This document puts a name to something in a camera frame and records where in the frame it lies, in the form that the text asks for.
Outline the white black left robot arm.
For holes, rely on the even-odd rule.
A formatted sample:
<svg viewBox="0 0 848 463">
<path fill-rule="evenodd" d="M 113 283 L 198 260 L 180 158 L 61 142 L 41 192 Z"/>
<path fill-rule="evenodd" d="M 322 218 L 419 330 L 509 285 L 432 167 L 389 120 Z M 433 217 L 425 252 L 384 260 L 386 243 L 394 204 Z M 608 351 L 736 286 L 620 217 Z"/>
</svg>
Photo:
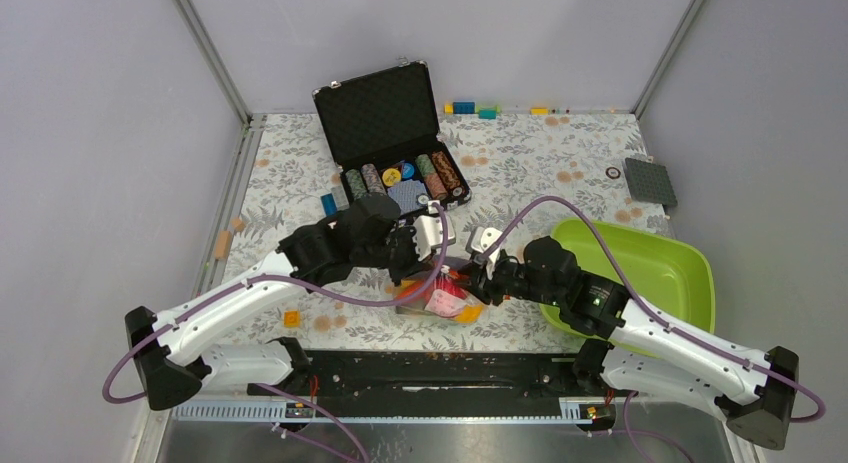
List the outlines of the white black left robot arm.
<svg viewBox="0 0 848 463">
<path fill-rule="evenodd" d="M 104 382 L 110 403 L 120 370 L 133 363 L 154 411 L 171 409 L 204 389 L 274 385 L 296 394 L 309 384 L 309 361 L 294 338 L 253 345 L 223 345 L 223 336 L 270 306 L 308 293 L 347 304 L 375 301 L 334 293 L 328 285 L 356 268 L 385 270 L 394 284 L 425 269 L 438 275 L 455 234 L 445 209 L 430 201 L 412 224 L 400 221 L 390 197 L 371 195 L 317 223 L 297 228 L 262 260 L 228 282 L 175 307 L 154 312 L 139 306 L 124 317 L 128 353 Z"/>
</svg>

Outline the clear zip top bag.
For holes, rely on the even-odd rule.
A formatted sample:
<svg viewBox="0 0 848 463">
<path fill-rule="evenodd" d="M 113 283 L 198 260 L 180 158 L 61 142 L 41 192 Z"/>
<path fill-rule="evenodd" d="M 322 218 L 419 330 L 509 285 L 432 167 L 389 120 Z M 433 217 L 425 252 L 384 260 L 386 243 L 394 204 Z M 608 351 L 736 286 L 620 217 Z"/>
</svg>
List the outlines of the clear zip top bag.
<svg viewBox="0 0 848 463">
<path fill-rule="evenodd" d="M 401 280 L 392 288 L 392 297 L 402 299 L 422 288 L 423 292 L 408 303 L 395 307 L 398 314 L 433 316 L 457 324 L 476 322 L 483 313 L 484 304 L 470 292 L 460 287 L 459 270 L 467 260 L 448 256 L 436 280 L 425 285 L 431 267 Z"/>
</svg>

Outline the red toy apple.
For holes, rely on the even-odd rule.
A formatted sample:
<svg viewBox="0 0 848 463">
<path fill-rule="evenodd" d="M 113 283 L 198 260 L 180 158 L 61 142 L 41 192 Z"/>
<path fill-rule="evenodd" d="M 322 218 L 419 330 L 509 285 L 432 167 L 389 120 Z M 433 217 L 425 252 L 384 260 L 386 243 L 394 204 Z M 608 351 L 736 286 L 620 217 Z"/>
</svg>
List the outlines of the red toy apple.
<svg viewBox="0 0 848 463">
<path fill-rule="evenodd" d="M 434 283 L 427 309 L 434 313 L 453 314 L 466 306 L 464 290 L 450 279 L 439 279 Z"/>
</svg>

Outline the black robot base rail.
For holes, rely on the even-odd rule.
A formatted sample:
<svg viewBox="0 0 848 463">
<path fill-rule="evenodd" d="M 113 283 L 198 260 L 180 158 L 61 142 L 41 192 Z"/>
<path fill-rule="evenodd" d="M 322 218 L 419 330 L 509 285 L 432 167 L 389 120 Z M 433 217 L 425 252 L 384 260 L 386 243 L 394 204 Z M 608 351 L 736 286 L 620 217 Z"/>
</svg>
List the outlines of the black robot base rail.
<svg viewBox="0 0 848 463">
<path fill-rule="evenodd" d="M 338 418 L 553 417 L 562 398 L 623 397 L 575 354 L 310 350 L 279 389 Z"/>
</svg>

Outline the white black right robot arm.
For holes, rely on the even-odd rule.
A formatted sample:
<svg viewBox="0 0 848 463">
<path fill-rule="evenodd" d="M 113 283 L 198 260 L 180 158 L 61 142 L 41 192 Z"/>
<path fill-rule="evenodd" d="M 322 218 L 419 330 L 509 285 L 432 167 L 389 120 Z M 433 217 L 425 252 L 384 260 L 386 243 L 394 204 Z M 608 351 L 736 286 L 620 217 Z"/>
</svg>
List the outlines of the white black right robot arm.
<svg viewBox="0 0 848 463">
<path fill-rule="evenodd" d="M 496 248 L 499 235 L 478 228 L 470 237 L 463 288 L 485 304 L 517 298 L 555 308 L 560 322 L 587 339 L 573 366 L 579 390 L 666 396 L 754 445 L 784 449 L 797 394 L 796 353 L 747 348 L 686 323 L 581 269 L 550 237 L 531 241 L 516 259 Z"/>
</svg>

